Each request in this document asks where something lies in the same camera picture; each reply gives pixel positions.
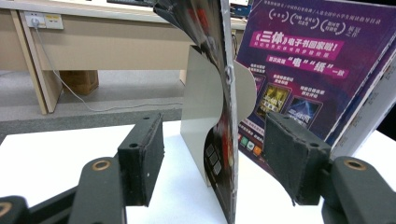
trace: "brass insert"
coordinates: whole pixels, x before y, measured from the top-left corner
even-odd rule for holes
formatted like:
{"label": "brass insert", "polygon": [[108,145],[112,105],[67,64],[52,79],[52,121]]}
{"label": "brass insert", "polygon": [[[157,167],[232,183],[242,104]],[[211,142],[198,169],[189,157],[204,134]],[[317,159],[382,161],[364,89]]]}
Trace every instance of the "brass insert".
{"label": "brass insert", "polygon": [[110,161],[97,161],[92,165],[94,171],[103,171],[110,167]]}
{"label": "brass insert", "polygon": [[366,165],[359,161],[354,161],[354,160],[345,160],[344,164],[354,170],[359,170],[359,171],[365,171],[367,169]]}
{"label": "brass insert", "polygon": [[11,208],[12,208],[12,203],[9,202],[0,203],[0,217],[7,214],[9,210],[11,210]]}

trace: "book cover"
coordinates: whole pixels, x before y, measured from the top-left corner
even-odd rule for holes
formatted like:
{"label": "book cover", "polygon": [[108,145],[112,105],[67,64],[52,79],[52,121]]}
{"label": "book cover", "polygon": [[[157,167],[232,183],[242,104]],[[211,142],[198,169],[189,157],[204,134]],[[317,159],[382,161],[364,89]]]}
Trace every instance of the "book cover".
{"label": "book cover", "polygon": [[[348,129],[348,126],[352,123],[352,120],[360,112],[361,107],[365,104],[365,102],[367,101],[367,99],[370,97],[371,94],[375,94],[375,92],[373,92],[374,89],[379,84],[379,81],[382,79],[382,77],[389,71],[389,67],[393,64],[395,58],[396,58],[396,41],[393,41],[388,51],[385,53],[384,57],[378,63],[378,66],[375,68],[373,74],[369,76],[364,87],[353,99],[352,103],[346,110],[344,116],[339,119],[339,123],[337,127],[326,138],[326,142],[329,145],[331,145],[334,150],[338,141],[343,137],[346,129]],[[373,114],[371,117],[368,117],[366,119],[377,119],[377,117],[374,116]]]}
{"label": "book cover", "polygon": [[332,158],[352,156],[396,104],[396,59],[378,81],[354,119],[332,149]]}
{"label": "book cover", "polygon": [[239,124],[239,149],[269,170],[266,110],[325,140],[375,76],[395,37],[395,14],[395,7],[347,1],[255,1],[236,60],[261,83],[255,111]]}
{"label": "book cover", "polygon": [[204,166],[228,223],[237,192],[237,114],[229,3],[226,0],[159,0],[154,11],[183,30],[219,71],[223,91],[219,122],[205,140]]}

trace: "cardboard box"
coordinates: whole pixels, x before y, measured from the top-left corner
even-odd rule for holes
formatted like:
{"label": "cardboard box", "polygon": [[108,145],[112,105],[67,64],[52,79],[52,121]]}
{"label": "cardboard box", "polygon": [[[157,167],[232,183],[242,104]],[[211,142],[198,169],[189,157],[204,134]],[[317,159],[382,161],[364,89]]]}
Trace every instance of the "cardboard box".
{"label": "cardboard box", "polygon": [[64,83],[76,94],[88,95],[99,86],[98,71],[60,71]]}

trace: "table surface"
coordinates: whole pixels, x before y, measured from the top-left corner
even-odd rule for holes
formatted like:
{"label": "table surface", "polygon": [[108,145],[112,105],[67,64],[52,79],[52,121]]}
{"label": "table surface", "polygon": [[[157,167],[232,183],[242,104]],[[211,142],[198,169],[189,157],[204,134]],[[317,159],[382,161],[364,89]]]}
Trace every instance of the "table surface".
{"label": "table surface", "polygon": [[[0,197],[21,195],[29,206],[78,184],[85,163],[112,157],[134,125],[8,135],[0,146]],[[127,207],[131,223],[226,223],[180,133],[163,124],[165,157],[149,207]],[[396,143],[373,133],[357,157],[374,165],[396,189]],[[298,206],[279,183],[242,153],[236,223],[323,223],[320,206]]]}

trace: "purple book cover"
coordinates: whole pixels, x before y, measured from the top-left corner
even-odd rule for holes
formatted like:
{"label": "purple book cover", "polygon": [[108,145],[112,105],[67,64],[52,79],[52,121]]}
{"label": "purple book cover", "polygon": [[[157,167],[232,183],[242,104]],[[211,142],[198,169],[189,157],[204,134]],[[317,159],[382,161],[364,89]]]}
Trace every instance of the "purple book cover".
{"label": "purple book cover", "polygon": [[387,52],[396,8],[344,1],[253,3],[237,61],[257,83],[239,149],[262,168],[265,113],[287,114],[325,139]]}

